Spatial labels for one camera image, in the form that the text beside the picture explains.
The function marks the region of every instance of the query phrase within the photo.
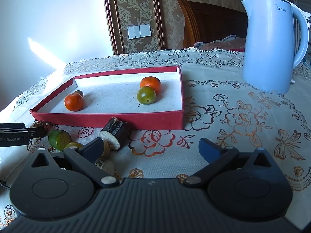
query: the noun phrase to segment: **white electric kettle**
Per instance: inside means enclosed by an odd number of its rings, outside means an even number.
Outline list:
[[[247,16],[243,79],[266,92],[284,94],[293,68],[306,54],[309,31],[301,9],[287,0],[241,0]],[[294,18],[301,41],[294,54]]]

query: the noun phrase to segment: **light switch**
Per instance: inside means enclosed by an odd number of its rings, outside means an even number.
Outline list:
[[[135,32],[134,32],[134,27],[128,27],[128,38],[133,39],[135,38]]]
[[[140,25],[140,37],[151,36],[150,24]]]
[[[140,37],[139,26],[134,26],[135,38]]]

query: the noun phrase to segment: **green tomato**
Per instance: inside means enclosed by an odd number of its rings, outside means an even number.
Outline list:
[[[137,92],[137,100],[144,105],[152,104],[156,99],[156,93],[151,87],[141,87]]]

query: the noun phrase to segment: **wooden headboard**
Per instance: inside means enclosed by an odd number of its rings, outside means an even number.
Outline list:
[[[246,37],[248,17],[246,13],[217,5],[178,0],[185,16],[183,47],[197,42],[213,42],[235,34]]]

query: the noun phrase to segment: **midea logo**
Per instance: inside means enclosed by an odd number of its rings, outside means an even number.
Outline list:
[[[277,4],[275,4],[274,7],[275,7],[276,10],[282,10],[282,11],[284,11],[284,12],[286,11],[285,9],[281,8],[281,7],[280,7],[279,5],[277,5]]]

